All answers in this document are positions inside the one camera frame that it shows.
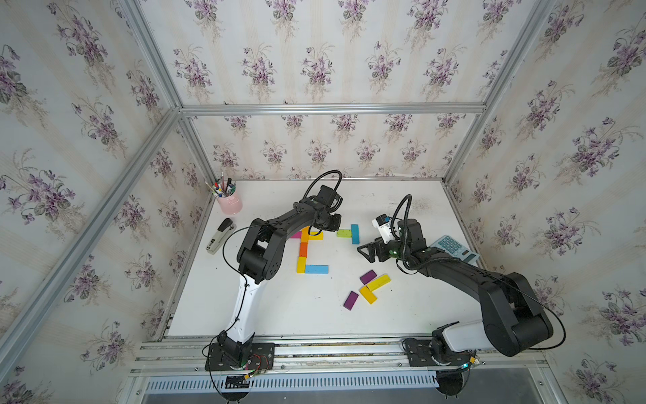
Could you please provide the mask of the green wooden block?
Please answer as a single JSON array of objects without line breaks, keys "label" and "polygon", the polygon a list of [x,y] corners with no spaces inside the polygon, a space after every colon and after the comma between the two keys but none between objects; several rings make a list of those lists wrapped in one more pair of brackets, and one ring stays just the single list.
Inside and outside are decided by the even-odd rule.
[{"label": "green wooden block", "polygon": [[348,229],[340,229],[336,232],[336,236],[341,238],[351,238],[353,236],[353,233]]}]

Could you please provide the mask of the teal wooden block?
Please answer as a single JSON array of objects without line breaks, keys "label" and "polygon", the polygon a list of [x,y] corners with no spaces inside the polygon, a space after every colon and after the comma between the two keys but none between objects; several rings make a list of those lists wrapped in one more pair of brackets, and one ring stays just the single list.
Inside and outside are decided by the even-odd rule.
[{"label": "teal wooden block", "polygon": [[359,245],[360,244],[360,233],[359,233],[358,224],[352,224],[351,225],[351,239],[352,239],[352,244],[353,245]]}]

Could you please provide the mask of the orange-yellow wooden block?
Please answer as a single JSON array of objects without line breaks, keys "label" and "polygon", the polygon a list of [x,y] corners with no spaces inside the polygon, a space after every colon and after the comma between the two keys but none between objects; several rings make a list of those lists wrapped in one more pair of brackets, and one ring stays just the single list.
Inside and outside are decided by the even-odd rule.
[{"label": "orange-yellow wooden block", "polygon": [[309,242],[309,230],[310,230],[309,227],[306,227],[306,228],[304,228],[302,230],[301,238],[300,238],[301,243],[308,243]]}]

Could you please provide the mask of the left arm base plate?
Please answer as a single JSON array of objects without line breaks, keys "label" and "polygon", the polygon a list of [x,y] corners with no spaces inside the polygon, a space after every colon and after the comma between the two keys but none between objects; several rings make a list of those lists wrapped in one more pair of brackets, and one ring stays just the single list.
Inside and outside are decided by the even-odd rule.
[{"label": "left arm base plate", "polygon": [[266,371],[274,367],[275,349],[274,343],[245,343],[228,353],[218,343],[211,343],[203,347],[202,355],[206,358],[207,371]]}]

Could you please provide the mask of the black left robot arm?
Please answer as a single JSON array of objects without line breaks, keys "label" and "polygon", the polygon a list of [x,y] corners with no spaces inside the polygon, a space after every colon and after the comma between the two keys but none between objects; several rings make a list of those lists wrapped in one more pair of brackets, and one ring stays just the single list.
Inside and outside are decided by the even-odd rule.
[{"label": "black left robot arm", "polygon": [[266,283],[279,271],[287,241],[306,227],[335,232],[343,203],[337,187],[322,185],[316,195],[305,195],[291,210],[273,218],[257,218],[247,228],[237,253],[237,273],[242,276],[236,309],[230,325],[216,337],[222,351],[237,361],[250,355],[257,314]]}]

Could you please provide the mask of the purple wooden block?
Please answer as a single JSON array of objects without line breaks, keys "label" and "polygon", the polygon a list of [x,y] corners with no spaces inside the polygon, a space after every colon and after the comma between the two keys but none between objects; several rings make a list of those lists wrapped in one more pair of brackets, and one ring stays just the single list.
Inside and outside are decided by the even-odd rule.
[{"label": "purple wooden block", "polygon": [[355,291],[351,291],[348,294],[348,297],[346,298],[346,300],[344,301],[343,307],[346,310],[351,311],[354,308],[357,300],[358,300],[358,293]]}]

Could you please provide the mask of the orange wooden block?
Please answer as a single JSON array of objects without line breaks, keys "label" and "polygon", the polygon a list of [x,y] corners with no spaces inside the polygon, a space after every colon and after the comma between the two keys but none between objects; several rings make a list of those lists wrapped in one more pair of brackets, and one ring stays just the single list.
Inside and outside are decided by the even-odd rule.
[{"label": "orange wooden block", "polygon": [[300,247],[299,247],[299,257],[300,258],[305,258],[305,259],[307,258],[308,247],[309,247],[308,242],[301,242]]}]

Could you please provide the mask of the small purple block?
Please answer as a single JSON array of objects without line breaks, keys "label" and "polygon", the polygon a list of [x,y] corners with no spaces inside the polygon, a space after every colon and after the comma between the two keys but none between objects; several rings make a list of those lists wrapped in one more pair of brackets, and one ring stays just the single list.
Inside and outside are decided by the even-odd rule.
[{"label": "small purple block", "polygon": [[363,274],[359,279],[363,285],[367,285],[376,278],[377,274],[373,270],[370,270],[367,273]]}]

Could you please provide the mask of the light blue wooden block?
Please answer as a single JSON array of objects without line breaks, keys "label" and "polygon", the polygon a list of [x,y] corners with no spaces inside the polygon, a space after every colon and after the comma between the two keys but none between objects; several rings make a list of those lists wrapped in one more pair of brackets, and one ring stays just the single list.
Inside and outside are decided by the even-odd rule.
[{"label": "light blue wooden block", "polygon": [[329,274],[329,266],[306,264],[306,274]]}]

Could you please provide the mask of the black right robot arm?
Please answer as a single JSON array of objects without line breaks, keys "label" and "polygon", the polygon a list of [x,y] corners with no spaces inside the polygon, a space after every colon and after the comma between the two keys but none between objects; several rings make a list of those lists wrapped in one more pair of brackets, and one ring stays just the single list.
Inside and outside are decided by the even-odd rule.
[{"label": "black right robot arm", "polygon": [[429,245],[415,219],[396,221],[386,215],[373,220],[380,236],[357,248],[371,264],[394,259],[407,274],[440,280],[480,305],[481,318],[449,323],[432,333],[432,357],[449,357],[478,350],[495,350],[513,357],[537,350],[553,337],[555,311],[541,303],[521,274],[499,274],[473,264],[474,254],[447,237]]}]

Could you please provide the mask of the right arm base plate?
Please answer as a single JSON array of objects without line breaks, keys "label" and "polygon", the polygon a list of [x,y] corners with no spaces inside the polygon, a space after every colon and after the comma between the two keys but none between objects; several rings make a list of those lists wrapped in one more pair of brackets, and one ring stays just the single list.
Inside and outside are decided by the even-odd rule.
[{"label": "right arm base plate", "polygon": [[410,367],[459,366],[469,368],[475,363],[475,352],[452,351],[438,339],[405,338],[401,342]]}]

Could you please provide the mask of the lemon yellow block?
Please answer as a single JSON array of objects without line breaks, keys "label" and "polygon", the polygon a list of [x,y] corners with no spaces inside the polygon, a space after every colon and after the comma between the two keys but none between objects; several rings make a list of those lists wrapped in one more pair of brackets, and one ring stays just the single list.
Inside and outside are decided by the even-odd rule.
[{"label": "lemon yellow block", "polygon": [[388,274],[383,274],[382,276],[377,277],[377,278],[373,279],[372,281],[370,281],[367,284],[367,288],[370,291],[376,291],[376,290],[382,288],[383,286],[387,285],[390,282],[391,282],[390,276],[388,276]]}]

